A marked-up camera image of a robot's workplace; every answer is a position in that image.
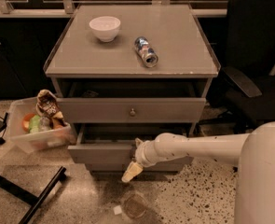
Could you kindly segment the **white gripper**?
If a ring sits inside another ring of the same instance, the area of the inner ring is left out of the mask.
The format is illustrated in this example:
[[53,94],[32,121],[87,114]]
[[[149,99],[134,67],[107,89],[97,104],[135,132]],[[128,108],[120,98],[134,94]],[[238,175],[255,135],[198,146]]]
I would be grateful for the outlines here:
[[129,183],[134,177],[143,171],[143,167],[151,167],[159,162],[159,155],[155,150],[154,141],[143,141],[140,138],[135,138],[135,161],[132,161],[121,180],[124,183]]

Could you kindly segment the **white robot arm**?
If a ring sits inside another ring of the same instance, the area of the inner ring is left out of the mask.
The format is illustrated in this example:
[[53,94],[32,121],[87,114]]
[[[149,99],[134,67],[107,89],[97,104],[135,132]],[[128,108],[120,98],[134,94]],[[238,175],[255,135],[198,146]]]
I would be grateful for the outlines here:
[[160,162],[205,158],[238,168],[234,224],[275,224],[275,121],[251,133],[185,137],[161,133],[136,141],[134,158],[122,181]]

